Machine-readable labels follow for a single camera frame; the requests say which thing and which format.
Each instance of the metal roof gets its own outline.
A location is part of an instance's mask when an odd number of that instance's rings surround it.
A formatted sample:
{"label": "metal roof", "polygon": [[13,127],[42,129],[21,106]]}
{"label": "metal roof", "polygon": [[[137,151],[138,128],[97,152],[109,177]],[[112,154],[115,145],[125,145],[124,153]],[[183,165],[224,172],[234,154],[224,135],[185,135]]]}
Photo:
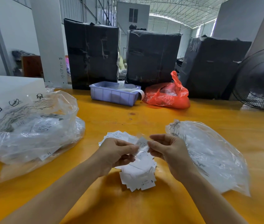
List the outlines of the metal roof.
{"label": "metal roof", "polygon": [[215,19],[226,0],[115,0],[150,5],[150,14],[172,18],[189,27]]}

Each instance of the right hand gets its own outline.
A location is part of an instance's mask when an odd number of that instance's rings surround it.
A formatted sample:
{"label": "right hand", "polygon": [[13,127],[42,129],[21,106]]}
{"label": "right hand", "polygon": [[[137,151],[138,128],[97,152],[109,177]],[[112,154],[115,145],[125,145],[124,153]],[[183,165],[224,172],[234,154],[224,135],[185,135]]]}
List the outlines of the right hand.
{"label": "right hand", "polygon": [[150,138],[153,141],[148,141],[148,152],[165,160],[175,179],[182,182],[189,173],[197,172],[181,138],[169,134],[153,134]]}

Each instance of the white box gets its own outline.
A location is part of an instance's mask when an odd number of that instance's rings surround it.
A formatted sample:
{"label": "white box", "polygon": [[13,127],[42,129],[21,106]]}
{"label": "white box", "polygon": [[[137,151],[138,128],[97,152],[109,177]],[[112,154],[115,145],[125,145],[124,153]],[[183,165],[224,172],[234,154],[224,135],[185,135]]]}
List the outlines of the white box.
{"label": "white box", "polygon": [[4,107],[21,105],[21,99],[28,95],[32,101],[37,101],[46,94],[41,78],[0,75],[0,112]]}

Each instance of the yellow table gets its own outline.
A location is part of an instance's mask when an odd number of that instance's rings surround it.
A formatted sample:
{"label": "yellow table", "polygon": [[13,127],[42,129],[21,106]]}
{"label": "yellow table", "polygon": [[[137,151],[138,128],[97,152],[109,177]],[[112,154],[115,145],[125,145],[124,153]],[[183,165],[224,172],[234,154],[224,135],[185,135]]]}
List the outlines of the yellow table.
{"label": "yellow table", "polygon": [[[249,223],[264,223],[264,111],[240,110],[240,102],[215,100],[192,100],[188,110],[156,107],[140,100],[126,107],[93,101],[89,91],[67,92],[78,100],[78,117],[86,123],[84,138],[47,165],[1,183],[0,220],[87,159],[107,132],[164,133],[165,126],[178,119],[207,124],[244,155],[251,177],[251,197],[234,191],[224,193],[224,197]],[[204,223],[166,163],[156,161],[156,187],[132,193],[121,184],[119,170],[112,169],[91,185],[62,223]]]}

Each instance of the black wrapped package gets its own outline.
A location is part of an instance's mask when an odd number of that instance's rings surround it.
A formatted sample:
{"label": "black wrapped package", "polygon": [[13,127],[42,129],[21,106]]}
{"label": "black wrapped package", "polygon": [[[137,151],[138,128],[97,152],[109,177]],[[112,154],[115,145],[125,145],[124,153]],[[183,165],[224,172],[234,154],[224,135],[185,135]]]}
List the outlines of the black wrapped package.
{"label": "black wrapped package", "polygon": [[190,98],[228,100],[239,63],[250,41],[194,37],[190,40],[180,71],[180,81]]}
{"label": "black wrapped package", "polygon": [[171,82],[181,34],[130,30],[127,42],[127,83],[142,88]]}
{"label": "black wrapped package", "polygon": [[119,28],[64,19],[73,89],[117,82]]}

